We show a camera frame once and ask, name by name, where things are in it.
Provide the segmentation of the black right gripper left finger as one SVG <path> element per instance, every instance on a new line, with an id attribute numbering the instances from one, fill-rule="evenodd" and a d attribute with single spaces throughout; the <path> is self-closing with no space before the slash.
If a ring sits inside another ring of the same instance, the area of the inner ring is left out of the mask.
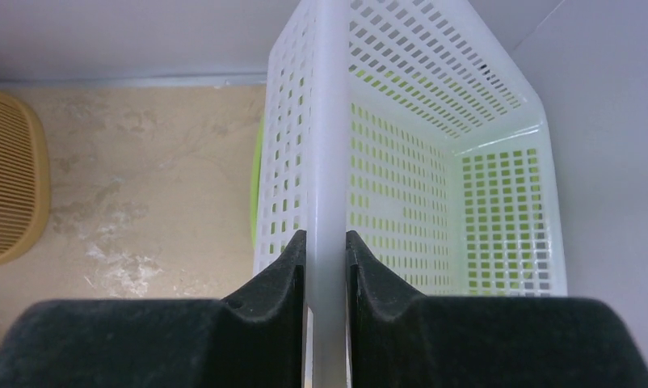
<path id="1" fill-rule="evenodd" d="M 222 299 L 39 302 L 0 345 L 0 387 L 300 387 L 306 234 Z"/>

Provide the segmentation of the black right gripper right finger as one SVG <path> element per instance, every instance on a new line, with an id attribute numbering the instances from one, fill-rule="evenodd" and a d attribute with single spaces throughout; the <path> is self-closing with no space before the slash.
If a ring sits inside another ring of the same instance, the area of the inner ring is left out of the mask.
<path id="1" fill-rule="evenodd" d="M 606 304 L 573 297 L 428 296 L 346 237 L 354 387 L 648 387 Z"/>

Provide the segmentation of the green perforated plastic basket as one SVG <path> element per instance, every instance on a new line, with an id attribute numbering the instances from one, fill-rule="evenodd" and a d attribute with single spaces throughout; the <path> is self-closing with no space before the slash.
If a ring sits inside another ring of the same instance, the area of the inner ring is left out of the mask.
<path id="1" fill-rule="evenodd" d="M 301 1 L 271 48 L 254 270 L 345 233 L 428 295 L 564 296 L 543 104 L 467 1 Z"/>

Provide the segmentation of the yellow orange slatted bin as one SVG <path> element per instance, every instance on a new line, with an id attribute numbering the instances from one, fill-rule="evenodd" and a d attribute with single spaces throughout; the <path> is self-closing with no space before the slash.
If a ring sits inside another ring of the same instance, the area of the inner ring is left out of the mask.
<path id="1" fill-rule="evenodd" d="M 43 125 L 26 103 L 0 91 L 0 265 L 36 244 L 50 209 Z"/>

